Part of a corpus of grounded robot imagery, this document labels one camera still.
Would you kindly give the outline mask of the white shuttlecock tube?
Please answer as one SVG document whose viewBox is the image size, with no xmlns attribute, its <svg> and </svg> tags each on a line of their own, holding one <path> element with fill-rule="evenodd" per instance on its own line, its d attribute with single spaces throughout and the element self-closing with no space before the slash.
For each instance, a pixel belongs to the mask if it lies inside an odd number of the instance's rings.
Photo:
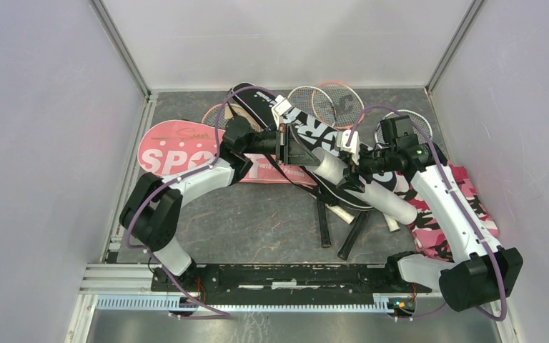
<svg viewBox="0 0 549 343">
<path fill-rule="evenodd" d="M 408 225 L 417 218 L 417 210 L 413 205 L 399 198 L 392 191 L 384 188 L 377 182 L 365 185 L 364 192 L 346 190 L 338 187 L 343 180 L 343 170 L 347 165 L 321 147 L 312 150 L 312 153 L 320 160 L 319 166 L 307 166 L 307 170 L 317 175 L 320 179 L 333 184 L 334 190 L 353 196 L 368 204 L 383 214 L 392 217 L 395 221 Z"/>
</svg>

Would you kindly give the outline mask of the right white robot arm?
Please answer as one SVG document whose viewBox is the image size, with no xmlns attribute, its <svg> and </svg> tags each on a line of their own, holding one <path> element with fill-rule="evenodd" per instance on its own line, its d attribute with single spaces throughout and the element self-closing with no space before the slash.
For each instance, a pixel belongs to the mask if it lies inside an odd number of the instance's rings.
<svg viewBox="0 0 549 343">
<path fill-rule="evenodd" d="M 461 312 L 476 308 L 501 322 L 523 258 L 516 248 L 506 249 L 490 234 L 474 213 L 460 187 L 452 182 L 445 156 L 407 115 L 380 122 L 383 148 L 361 148 L 354 129 L 337 136 L 337 149 L 348 163 L 341 185 L 366 194 L 366 182 L 383 172 L 401 173 L 426 203 L 443 230 L 453 261 L 444 262 L 421 254 L 399 255 L 385 270 L 386 286 L 394 292 L 412 283 L 441 292 L 447 305 Z"/>
</svg>

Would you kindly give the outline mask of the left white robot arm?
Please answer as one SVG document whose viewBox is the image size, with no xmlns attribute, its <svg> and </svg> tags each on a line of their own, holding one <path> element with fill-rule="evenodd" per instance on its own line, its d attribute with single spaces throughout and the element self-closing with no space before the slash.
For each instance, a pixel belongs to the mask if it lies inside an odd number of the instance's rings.
<svg viewBox="0 0 549 343">
<path fill-rule="evenodd" d="M 163 179 L 150 172 L 141 175 L 119 215 L 125 237 L 138 239 L 142 248 L 169 271 L 168 280 L 179 291 L 191 289 L 196 282 L 196 272 L 190 267 L 193 259 L 175 237 L 185 205 L 243 179 L 253 165 L 249 154 L 262 154 L 275 165 L 321 163 L 300 139 L 299 132 L 287 124 L 281 124 L 276 131 L 258 132 L 244 117 L 236 116 L 227 122 L 217 144 L 213 160 L 178 176 Z"/>
</svg>

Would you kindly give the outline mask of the black SPORT racket bag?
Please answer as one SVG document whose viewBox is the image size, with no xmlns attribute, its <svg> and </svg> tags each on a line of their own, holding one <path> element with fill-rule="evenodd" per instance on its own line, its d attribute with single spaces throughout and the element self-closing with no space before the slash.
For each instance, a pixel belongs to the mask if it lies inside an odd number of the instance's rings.
<svg viewBox="0 0 549 343">
<path fill-rule="evenodd" d="M 272 115 L 272 107 L 276 104 L 275 99 L 277 97 L 275 93 L 267 89 L 257 89 L 253 84 L 247 82 L 233 86 L 229 90 L 229 93 L 232 92 L 235 93 L 232 100 L 247 111 L 260 128 L 268 131 L 275 128 L 275 120 Z M 295 111 L 294 123 L 298 125 L 297 132 L 306 147 L 310 149 L 322 147 L 334 156 L 338 155 L 338 152 L 335 151 L 338 130 L 299 109 Z M 358 211 L 371 211 L 374 209 L 373 206 L 349 192 L 339 190 L 336 183 L 329 182 L 304 167 L 301 170 L 307 172 L 309 178 L 316 182 L 327 204 L 344 205 Z"/>
</svg>

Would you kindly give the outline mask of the pink camouflage cloth bag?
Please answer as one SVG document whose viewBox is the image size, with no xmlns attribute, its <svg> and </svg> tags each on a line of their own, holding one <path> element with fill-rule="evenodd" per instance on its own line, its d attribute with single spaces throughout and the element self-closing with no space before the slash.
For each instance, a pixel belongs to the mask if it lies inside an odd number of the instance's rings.
<svg viewBox="0 0 549 343">
<path fill-rule="evenodd" d="M 460 191 L 467 199 L 476 216 L 483 226 L 494 236 L 499 237 L 498 227 L 489 215 L 483 203 L 479 200 L 468 171 L 463 166 L 450 165 L 452 177 L 460 187 Z M 408 181 L 400 173 L 396 173 L 397 185 L 393 192 L 401 199 L 413 205 L 417 210 L 417 218 L 408 225 L 413 236 L 416 251 L 431 259 L 452 262 L 452 250 L 447 238 L 432 214 L 429 206 L 422 197 L 410 186 Z"/>
</svg>

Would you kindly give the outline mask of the pink SPORT racket bag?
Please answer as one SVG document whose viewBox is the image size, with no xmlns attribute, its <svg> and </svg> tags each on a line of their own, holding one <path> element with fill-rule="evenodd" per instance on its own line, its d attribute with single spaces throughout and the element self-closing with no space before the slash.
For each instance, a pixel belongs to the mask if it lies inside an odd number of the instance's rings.
<svg viewBox="0 0 549 343">
<path fill-rule="evenodd" d="M 180 174 L 211 161 L 217 152 L 212 126 L 184 120 L 163 121 L 143 136 L 137 161 L 146 172 L 157 176 Z M 316 182 L 298 166 L 282 165 L 280 174 L 261 154 L 248 154 L 252 168 L 244 183 L 288 184 L 314 187 Z"/>
</svg>

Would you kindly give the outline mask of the white frame badminton racket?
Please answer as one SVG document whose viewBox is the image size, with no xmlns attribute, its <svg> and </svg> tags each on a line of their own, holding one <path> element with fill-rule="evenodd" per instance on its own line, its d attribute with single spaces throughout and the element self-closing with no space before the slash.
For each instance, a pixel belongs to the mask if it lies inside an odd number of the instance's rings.
<svg viewBox="0 0 549 343">
<path fill-rule="evenodd" d="M 329 126 L 335 125 L 335 105 L 333 100 L 315 86 L 298 86 L 287 95 L 292 105 L 303 112 L 318 118 Z"/>
</svg>

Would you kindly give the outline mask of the pink frame badminton racket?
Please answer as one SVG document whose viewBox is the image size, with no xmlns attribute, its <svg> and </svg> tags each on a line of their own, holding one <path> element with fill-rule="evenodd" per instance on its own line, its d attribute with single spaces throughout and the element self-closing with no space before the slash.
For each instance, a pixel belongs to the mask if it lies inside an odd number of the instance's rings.
<svg viewBox="0 0 549 343">
<path fill-rule="evenodd" d="M 326 81 L 317 86 L 320 92 L 313 96 L 314 110 L 321 122 L 338 129 L 351 129 L 360 123 L 365 105 L 357 92 L 338 81 Z"/>
</svg>

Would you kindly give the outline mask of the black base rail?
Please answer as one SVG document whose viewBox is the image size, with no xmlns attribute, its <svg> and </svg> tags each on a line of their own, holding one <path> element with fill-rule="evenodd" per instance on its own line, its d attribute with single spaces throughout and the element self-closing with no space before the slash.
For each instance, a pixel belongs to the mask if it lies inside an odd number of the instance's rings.
<svg viewBox="0 0 549 343">
<path fill-rule="evenodd" d="M 374 294 L 430 293 L 383 264 L 203 264 L 177 281 L 204 291 L 208 305 L 359 305 Z"/>
</svg>

